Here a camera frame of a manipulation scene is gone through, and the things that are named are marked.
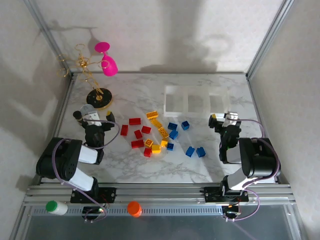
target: green bottle cap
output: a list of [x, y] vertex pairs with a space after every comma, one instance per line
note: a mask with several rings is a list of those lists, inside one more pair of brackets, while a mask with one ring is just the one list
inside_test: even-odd
[[48, 203], [45, 205], [45, 209], [48, 212], [53, 212], [58, 207], [58, 203], [56, 201], [48, 201]]

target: marble table surface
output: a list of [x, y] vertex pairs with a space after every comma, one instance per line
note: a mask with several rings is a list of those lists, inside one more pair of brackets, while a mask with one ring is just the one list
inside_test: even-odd
[[[164, 117], [164, 89], [166, 85], [226, 87], [230, 97], [231, 111], [239, 118], [257, 119], [247, 80], [244, 74], [144, 74], [119, 73], [106, 77], [95, 73], [100, 87], [112, 92], [113, 102], [105, 110], [99, 111], [100, 119], [105, 120], [107, 110], [113, 112], [120, 125], [128, 124], [129, 118], [141, 118], [141, 125], [129, 126], [126, 137], [118, 136], [104, 149], [100, 165], [79, 163], [78, 167], [88, 175], [96, 177], [100, 183], [205, 183], [217, 182], [227, 174], [234, 173], [239, 165], [226, 165], [219, 160], [220, 136], [208, 127], [206, 118]], [[80, 139], [85, 142], [85, 131], [78, 125], [73, 112], [86, 104], [86, 96], [92, 90], [78, 75], [70, 94], [66, 111], [59, 131], [59, 137]], [[152, 127], [147, 138], [160, 143], [161, 135], [146, 118], [146, 113], [157, 111], [159, 122], [167, 129], [168, 123], [178, 124], [179, 135], [174, 143], [174, 150], [162, 148], [160, 154], [151, 158], [144, 157], [144, 148], [131, 148], [131, 141], [136, 140], [134, 131], [143, 125]], [[187, 120], [190, 128], [183, 131], [181, 122]], [[242, 122], [240, 137], [260, 137], [259, 126], [251, 122]], [[117, 133], [117, 127], [106, 132], [105, 143]], [[196, 152], [186, 156], [189, 146], [203, 147], [205, 157], [199, 158]]]

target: orange bottle cap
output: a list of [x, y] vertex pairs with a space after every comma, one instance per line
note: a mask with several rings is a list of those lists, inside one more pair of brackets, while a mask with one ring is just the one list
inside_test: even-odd
[[128, 213], [135, 218], [140, 217], [142, 214], [141, 205], [137, 201], [130, 202], [128, 204], [127, 210], [128, 210]]

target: clear plastic container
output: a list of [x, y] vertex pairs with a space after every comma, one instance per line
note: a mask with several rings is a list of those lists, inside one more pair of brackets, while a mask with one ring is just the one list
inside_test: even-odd
[[225, 87], [164, 87], [165, 117], [207, 118], [210, 114], [216, 114], [217, 118], [223, 118], [227, 111], [230, 111], [230, 100]]

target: black round base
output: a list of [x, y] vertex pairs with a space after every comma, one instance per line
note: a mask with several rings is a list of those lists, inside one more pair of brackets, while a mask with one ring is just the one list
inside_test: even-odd
[[91, 104], [95, 109], [102, 109], [106, 108], [112, 101], [112, 94], [111, 92], [106, 88], [100, 88], [103, 92], [102, 99], [97, 100], [97, 91], [92, 90], [89, 92], [89, 94], [86, 96], [86, 103]]

